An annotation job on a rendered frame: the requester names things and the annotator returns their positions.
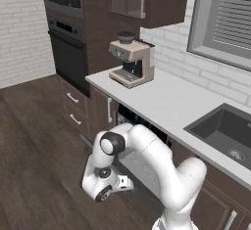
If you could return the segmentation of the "beige espresso machine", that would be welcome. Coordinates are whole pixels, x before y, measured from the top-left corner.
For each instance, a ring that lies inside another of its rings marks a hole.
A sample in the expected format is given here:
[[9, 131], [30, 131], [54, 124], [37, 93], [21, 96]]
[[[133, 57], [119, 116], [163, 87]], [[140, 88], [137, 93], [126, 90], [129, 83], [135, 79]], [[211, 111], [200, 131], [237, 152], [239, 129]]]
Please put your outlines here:
[[155, 46], [136, 39], [130, 31], [119, 31], [118, 39], [110, 43], [109, 52], [123, 62], [120, 69], [109, 72], [109, 77], [130, 89], [154, 79], [151, 54]]

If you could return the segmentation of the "grey window with blinds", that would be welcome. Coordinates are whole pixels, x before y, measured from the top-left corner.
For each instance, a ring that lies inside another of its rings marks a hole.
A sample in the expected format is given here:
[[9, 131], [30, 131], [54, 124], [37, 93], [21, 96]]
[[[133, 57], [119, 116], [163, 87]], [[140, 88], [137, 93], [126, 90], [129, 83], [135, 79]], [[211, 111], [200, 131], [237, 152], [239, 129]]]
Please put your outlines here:
[[251, 71], [251, 0], [195, 0], [187, 51]]

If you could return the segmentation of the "grey dishwasher door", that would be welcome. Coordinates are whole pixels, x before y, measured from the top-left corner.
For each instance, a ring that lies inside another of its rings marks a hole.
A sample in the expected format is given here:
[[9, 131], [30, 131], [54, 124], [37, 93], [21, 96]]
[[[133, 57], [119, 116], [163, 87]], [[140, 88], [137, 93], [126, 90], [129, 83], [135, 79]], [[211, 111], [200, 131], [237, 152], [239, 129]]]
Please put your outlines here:
[[[163, 209], [158, 196], [157, 177], [150, 165], [134, 149], [127, 149], [114, 156], [106, 155], [100, 146], [103, 135], [110, 136], [111, 133], [101, 131], [96, 135], [92, 153], [85, 163], [81, 188], [94, 202], [104, 202], [111, 193], [135, 191], [158, 210]], [[132, 191], [126, 190], [126, 176], [133, 182]]]

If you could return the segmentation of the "black dishwasher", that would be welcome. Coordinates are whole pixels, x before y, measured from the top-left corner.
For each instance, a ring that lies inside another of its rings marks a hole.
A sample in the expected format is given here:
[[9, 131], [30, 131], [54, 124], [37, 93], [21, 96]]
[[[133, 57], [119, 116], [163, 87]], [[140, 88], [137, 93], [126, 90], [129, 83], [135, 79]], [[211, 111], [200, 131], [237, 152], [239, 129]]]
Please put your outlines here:
[[169, 136], [154, 126], [151, 122], [145, 120], [140, 115], [136, 114], [132, 110], [126, 108], [124, 105], [119, 104], [117, 112], [117, 124], [131, 123], [133, 125], [142, 124], [154, 132], [169, 148], [172, 146], [173, 141], [169, 139]]

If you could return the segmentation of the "narrow brown cupboard door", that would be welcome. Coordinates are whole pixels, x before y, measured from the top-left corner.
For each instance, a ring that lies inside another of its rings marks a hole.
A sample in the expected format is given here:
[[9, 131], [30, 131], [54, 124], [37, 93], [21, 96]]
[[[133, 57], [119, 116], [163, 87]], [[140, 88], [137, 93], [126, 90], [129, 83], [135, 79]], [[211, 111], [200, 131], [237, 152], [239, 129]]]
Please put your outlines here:
[[108, 123], [107, 99], [109, 96], [96, 87], [92, 87], [91, 100], [93, 107], [93, 136], [102, 130], [109, 130], [114, 124], [114, 102], [111, 103], [111, 116], [113, 121]]

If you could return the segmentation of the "black built-in oven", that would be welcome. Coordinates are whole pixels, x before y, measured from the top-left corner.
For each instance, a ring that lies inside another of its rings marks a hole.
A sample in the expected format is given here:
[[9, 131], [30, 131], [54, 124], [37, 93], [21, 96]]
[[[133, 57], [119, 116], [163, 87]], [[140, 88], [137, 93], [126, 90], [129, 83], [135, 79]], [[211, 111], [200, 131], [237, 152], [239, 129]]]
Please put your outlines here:
[[70, 85], [90, 97], [86, 43], [82, 25], [47, 16], [56, 73]]

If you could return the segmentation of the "brown drawer front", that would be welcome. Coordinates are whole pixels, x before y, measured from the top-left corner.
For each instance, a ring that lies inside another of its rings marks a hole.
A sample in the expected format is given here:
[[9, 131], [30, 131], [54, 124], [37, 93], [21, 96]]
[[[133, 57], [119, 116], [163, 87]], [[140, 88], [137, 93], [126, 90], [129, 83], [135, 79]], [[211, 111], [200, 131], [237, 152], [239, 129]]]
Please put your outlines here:
[[[84, 115], [88, 115], [88, 107], [86, 97], [81, 94], [78, 90], [72, 87], [68, 82], [65, 80], [62, 81], [62, 88], [63, 88], [63, 96], [79, 111], [81, 111]], [[66, 94], [71, 93], [75, 99], [78, 99], [79, 102], [75, 103], [72, 101]]]
[[[65, 103], [65, 113], [67, 120], [75, 126], [85, 137], [89, 137], [89, 122], [88, 119], [78, 111], [73, 105], [69, 102]], [[70, 114], [74, 114], [77, 120], [81, 121], [81, 125], [76, 124], [70, 117]]]

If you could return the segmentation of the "wide brown cupboard door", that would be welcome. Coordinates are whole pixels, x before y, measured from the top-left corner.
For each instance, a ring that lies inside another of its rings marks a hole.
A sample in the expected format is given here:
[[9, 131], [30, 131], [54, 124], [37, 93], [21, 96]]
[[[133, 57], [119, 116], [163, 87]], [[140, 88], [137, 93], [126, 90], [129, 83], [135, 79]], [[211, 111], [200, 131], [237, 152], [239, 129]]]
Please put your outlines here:
[[199, 230], [224, 230], [235, 210], [229, 230], [251, 230], [251, 191], [226, 176], [208, 176], [192, 210]]

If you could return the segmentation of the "dark grey sink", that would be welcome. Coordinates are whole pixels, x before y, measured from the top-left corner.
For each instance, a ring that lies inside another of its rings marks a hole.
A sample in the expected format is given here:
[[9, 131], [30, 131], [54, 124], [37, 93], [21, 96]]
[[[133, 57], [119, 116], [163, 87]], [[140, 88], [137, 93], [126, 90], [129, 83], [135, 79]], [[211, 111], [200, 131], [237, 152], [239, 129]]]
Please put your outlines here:
[[251, 170], [251, 114], [223, 103], [184, 130]]

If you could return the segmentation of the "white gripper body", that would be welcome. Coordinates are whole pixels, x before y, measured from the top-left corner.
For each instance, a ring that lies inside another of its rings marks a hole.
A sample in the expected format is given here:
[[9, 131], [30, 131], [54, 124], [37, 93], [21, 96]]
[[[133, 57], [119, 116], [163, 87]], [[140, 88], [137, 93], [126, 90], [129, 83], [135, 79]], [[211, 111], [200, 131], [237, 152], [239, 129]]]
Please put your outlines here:
[[127, 191], [132, 191], [134, 189], [133, 182], [127, 176], [124, 178], [124, 185]]

